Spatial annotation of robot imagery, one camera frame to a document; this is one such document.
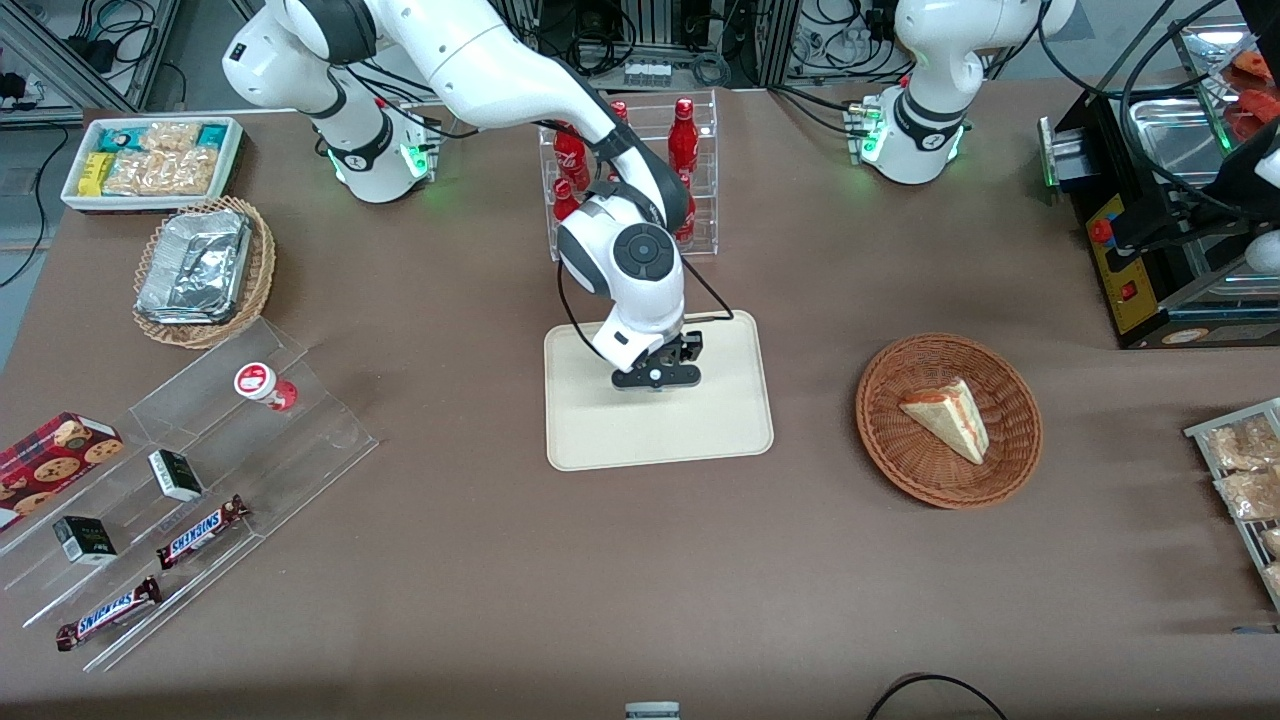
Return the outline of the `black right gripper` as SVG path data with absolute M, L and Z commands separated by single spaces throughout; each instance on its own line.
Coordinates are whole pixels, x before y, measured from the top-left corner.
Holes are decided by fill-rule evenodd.
M 677 366 L 694 363 L 701 352 L 701 331 L 680 332 L 660 347 L 648 351 L 640 364 L 641 372 L 672 372 Z

